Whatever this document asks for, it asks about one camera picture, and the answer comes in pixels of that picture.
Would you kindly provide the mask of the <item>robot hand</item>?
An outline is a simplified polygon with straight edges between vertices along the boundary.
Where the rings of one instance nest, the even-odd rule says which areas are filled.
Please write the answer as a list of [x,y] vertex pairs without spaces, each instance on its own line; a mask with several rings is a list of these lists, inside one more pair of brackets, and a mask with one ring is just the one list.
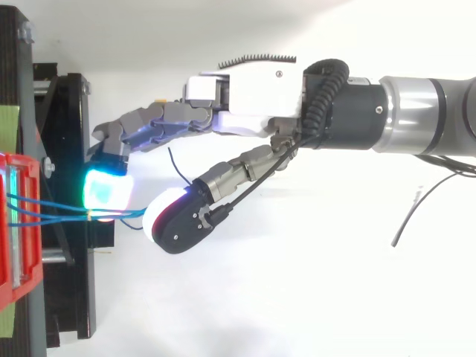
[[[243,56],[190,77],[182,96],[156,101],[97,125],[83,184],[88,220],[141,218],[149,240],[170,254],[197,245],[245,198],[286,169],[303,146],[303,72],[294,57]],[[129,209],[133,180],[128,160],[178,138],[219,135],[270,138],[215,164],[186,187],[172,187],[143,209]]]

